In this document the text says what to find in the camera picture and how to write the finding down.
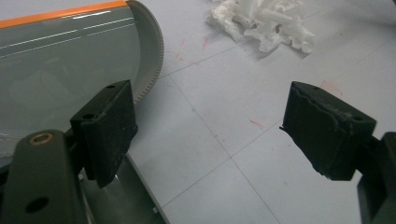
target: brass screw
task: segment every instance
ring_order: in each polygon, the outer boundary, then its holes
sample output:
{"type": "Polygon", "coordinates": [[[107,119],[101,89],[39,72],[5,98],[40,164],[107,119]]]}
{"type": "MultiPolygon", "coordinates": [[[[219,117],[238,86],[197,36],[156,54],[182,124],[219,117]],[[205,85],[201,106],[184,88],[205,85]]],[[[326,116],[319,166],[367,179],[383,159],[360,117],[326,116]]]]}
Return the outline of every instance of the brass screw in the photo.
{"type": "Polygon", "coordinates": [[[52,140],[52,133],[40,133],[29,140],[29,144],[32,146],[41,146],[47,144],[50,140],[52,140]]]}

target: orange strip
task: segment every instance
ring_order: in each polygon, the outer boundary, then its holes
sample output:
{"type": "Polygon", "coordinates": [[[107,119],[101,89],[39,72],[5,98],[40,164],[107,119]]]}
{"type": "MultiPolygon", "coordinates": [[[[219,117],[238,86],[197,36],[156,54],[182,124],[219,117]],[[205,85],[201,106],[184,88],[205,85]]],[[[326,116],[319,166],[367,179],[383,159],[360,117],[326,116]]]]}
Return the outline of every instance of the orange strip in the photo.
{"type": "Polygon", "coordinates": [[[32,15],[32,16],[19,17],[16,19],[0,21],[0,29],[10,27],[10,26],[22,25],[25,23],[31,23],[31,22],[35,22],[35,21],[46,21],[46,20],[51,20],[51,19],[55,19],[55,18],[65,17],[65,16],[71,16],[71,15],[90,12],[90,11],[97,11],[97,10],[106,9],[106,8],[125,7],[125,6],[127,6],[127,5],[124,1],[117,0],[117,1],[113,1],[113,2],[102,3],[102,4],[97,4],[97,5],[90,5],[90,6],[86,6],[86,7],[75,7],[75,8],[65,9],[65,10],[41,13],[41,14],[32,15]]]}

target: curved rim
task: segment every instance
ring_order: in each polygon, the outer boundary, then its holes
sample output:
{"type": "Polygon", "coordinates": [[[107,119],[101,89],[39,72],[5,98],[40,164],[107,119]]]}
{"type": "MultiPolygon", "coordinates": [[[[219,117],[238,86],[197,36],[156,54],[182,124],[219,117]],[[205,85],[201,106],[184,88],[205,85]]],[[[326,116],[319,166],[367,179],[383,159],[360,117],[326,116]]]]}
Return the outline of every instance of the curved rim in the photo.
{"type": "Polygon", "coordinates": [[[151,77],[133,87],[134,103],[145,97],[157,81],[163,67],[163,34],[149,9],[138,1],[126,2],[134,14],[140,42],[140,66],[137,77],[151,77]]]}

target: tiled surface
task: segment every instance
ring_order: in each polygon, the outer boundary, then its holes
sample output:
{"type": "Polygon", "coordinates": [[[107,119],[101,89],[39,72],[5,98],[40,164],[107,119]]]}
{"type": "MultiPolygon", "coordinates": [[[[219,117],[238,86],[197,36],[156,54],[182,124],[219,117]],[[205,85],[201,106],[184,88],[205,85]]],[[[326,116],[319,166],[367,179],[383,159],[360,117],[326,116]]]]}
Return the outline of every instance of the tiled surface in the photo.
{"type": "Polygon", "coordinates": [[[130,155],[171,223],[361,222],[360,174],[327,180],[277,127],[297,80],[377,119],[376,137],[396,131],[396,8],[303,1],[304,26],[316,35],[309,55],[234,43],[205,24],[209,0],[142,0],[162,27],[165,55],[161,78],[135,108],[130,155]]]}

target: orange tape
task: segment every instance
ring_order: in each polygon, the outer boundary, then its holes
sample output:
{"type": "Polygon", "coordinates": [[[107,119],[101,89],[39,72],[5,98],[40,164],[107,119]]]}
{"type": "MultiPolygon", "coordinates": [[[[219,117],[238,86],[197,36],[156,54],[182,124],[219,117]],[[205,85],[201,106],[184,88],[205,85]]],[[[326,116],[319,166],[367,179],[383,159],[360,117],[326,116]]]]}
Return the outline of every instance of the orange tape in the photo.
{"type": "Polygon", "coordinates": [[[127,4],[124,1],[117,0],[117,1],[113,1],[113,2],[90,5],[90,6],[85,6],[85,7],[74,7],[74,8],[69,8],[69,9],[65,9],[65,10],[52,11],[52,12],[41,13],[41,14],[32,15],[32,16],[19,17],[19,18],[15,18],[15,19],[0,21],[0,29],[10,27],[10,26],[31,23],[31,22],[35,22],[35,21],[46,21],[46,20],[56,19],[56,18],[65,17],[65,16],[71,16],[71,15],[90,12],[90,11],[97,11],[97,10],[106,9],[106,8],[125,7],[125,6],[127,6],[127,4]]]}

